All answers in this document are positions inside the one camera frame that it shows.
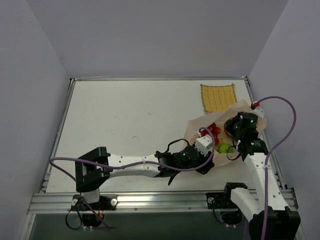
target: beige bag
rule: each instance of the beige bag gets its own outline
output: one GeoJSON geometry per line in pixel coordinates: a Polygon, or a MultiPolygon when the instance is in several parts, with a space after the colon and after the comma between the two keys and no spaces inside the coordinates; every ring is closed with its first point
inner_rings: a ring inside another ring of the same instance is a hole
{"type": "MultiPolygon", "coordinates": [[[[208,127],[212,123],[215,123],[219,128],[221,128],[221,133],[218,134],[218,138],[221,143],[224,144],[233,144],[232,139],[227,136],[227,134],[224,131],[224,125],[227,120],[230,118],[233,118],[238,114],[238,112],[249,112],[251,110],[250,106],[248,103],[243,99],[241,101],[236,102],[233,105],[229,106],[229,109],[225,112],[212,112],[212,113],[207,113],[201,117],[198,117],[193,120],[188,121],[188,125],[184,134],[184,138],[187,139],[191,144],[193,144],[196,139],[198,138],[197,131],[201,127],[208,127]]],[[[257,131],[261,134],[264,129],[267,126],[267,119],[264,118],[259,118],[257,122],[257,131]]],[[[216,167],[218,166],[223,166],[231,161],[227,159],[227,154],[226,153],[218,153],[216,150],[214,151],[213,155],[213,162],[216,167]]],[[[230,159],[235,158],[238,155],[238,152],[234,149],[233,153],[228,153],[228,157],[230,159]]]]}

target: screw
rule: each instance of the screw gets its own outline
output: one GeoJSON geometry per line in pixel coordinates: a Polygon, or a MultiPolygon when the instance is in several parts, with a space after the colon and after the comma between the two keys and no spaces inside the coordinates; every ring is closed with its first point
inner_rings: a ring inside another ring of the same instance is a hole
{"type": "Polygon", "coordinates": [[[113,198],[113,199],[111,199],[110,203],[111,203],[111,206],[113,206],[113,207],[114,207],[115,205],[117,205],[118,200],[117,200],[117,199],[115,199],[115,198],[113,198]]]}
{"type": "Polygon", "coordinates": [[[208,199],[207,199],[209,204],[212,204],[214,200],[215,199],[212,196],[208,197],[208,199]]]}

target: white table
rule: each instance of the white table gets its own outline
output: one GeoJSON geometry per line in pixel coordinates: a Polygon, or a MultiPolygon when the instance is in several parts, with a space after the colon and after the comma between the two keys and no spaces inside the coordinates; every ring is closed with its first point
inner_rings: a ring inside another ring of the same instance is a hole
{"type": "MultiPolygon", "coordinates": [[[[251,102],[244,80],[101,80],[76,81],[56,157],[78,158],[96,147],[123,156],[146,156],[164,151],[182,138],[188,120],[204,114],[200,84],[235,85],[237,100],[251,102]]],[[[176,144],[171,152],[180,151],[176,144]]],[[[56,161],[75,175],[75,164],[56,161]]],[[[214,167],[206,175],[181,172],[168,178],[122,176],[108,179],[101,192],[160,192],[223,190],[226,182],[242,182],[254,189],[241,159],[214,167]]],[[[74,193],[75,182],[52,168],[47,193],[74,193]]]]}

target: yellow mat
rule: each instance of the yellow mat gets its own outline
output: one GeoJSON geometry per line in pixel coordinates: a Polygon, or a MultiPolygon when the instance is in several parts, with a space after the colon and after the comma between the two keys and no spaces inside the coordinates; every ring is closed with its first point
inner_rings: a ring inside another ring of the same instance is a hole
{"type": "Polygon", "coordinates": [[[237,102],[235,85],[207,86],[201,84],[203,109],[206,113],[224,112],[237,102]]]}

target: green fruit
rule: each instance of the green fruit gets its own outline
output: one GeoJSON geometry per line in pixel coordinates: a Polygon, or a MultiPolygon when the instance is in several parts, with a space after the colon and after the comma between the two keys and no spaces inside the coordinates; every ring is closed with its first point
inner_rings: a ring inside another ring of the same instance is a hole
{"type": "Polygon", "coordinates": [[[218,153],[220,153],[220,154],[226,154],[227,151],[228,151],[228,154],[232,154],[234,152],[234,148],[231,147],[231,144],[229,144],[229,143],[222,143],[218,147],[218,153]]]}

